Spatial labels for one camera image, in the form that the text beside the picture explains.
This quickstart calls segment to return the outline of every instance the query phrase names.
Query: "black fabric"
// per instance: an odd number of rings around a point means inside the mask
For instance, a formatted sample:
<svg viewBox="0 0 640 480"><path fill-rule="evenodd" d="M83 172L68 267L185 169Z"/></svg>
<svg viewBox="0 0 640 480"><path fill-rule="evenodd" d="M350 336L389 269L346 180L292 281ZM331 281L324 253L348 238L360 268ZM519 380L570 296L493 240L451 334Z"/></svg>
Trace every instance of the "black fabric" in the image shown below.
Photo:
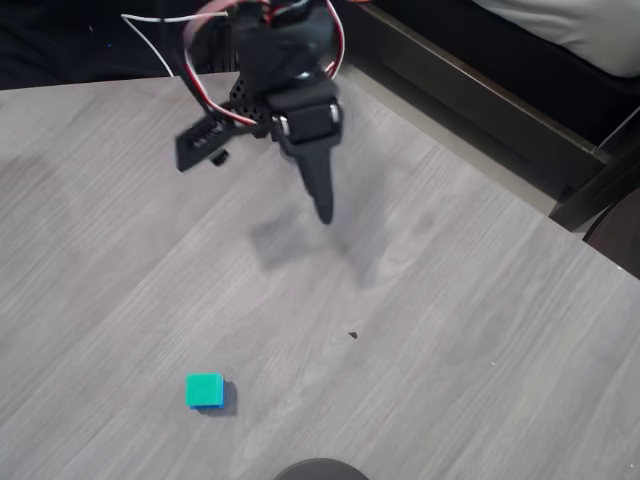
<svg viewBox="0 0 640 480"><path fill-rule="evenodd" d="M376 4L595 145L640 105L640 79L610 76L470 0Z"/></svg>
<svg viewBox="0 0 640 480"><path fill-rule="evenodd" d="M166 0L168 16L206 0ZM0 0L0 89L167 75L120 14L158 16L156 0ZM176 71L160 26L136 23ZM168 25L178 44L184 25Z"/></svg>

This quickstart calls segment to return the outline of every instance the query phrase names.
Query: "wood grain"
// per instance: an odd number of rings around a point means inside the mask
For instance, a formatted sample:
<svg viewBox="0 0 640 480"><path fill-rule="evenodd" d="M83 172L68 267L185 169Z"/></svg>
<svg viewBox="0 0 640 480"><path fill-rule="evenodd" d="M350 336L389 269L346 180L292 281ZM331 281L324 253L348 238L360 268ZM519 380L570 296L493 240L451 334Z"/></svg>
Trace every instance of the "wood grain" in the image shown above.
<svg viewBox="0 0 640 480"><path fill-rule="evenodd" d="M638 478L638 281L342 100L326 228L266 141L178 174L179 81L0 94L1 478ZM186 408L197 371L228 415Z"/></svg>

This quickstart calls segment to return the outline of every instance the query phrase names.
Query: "small cube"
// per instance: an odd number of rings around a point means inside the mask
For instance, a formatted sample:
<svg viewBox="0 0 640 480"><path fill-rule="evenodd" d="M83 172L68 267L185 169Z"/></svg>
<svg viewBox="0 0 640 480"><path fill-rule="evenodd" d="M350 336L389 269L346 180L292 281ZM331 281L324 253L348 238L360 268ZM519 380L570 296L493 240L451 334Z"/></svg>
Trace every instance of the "small cube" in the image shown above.
<svg viewBox="0 0 640 480"><path fill-rule="evenodd" d="M193 409L224 407L224 377L219 373L187 375L187 405Z"/></svg>

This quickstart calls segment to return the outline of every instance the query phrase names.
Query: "dark wooden frame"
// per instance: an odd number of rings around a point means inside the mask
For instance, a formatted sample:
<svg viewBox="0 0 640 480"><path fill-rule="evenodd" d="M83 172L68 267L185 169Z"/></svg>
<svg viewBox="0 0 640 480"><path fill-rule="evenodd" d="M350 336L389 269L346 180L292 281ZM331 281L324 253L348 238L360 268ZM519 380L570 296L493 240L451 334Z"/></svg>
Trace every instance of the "dark wooden frame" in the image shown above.
<svg viewBox="0 0 640 480"><path fill-rule="evenodd" d="M551 218L565 228L578 228L640 183L635 139L612 157L380 9L346 6L340 14L350 49L381 62L525 160L557 172L566 194Z"/></svg>

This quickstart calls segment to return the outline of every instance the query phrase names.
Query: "black round object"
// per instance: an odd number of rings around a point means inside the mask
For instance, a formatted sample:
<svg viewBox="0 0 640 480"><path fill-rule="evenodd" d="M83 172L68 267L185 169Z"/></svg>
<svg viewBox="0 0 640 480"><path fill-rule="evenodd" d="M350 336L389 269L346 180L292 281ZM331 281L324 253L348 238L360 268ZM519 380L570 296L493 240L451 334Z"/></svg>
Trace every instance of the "black round object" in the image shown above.
<svg viewBox="0 0 640 480"><path fill-rule="evenodd" d="M362 473L337 460L306 460L287 468L275 480L368 480Z"/></svg>

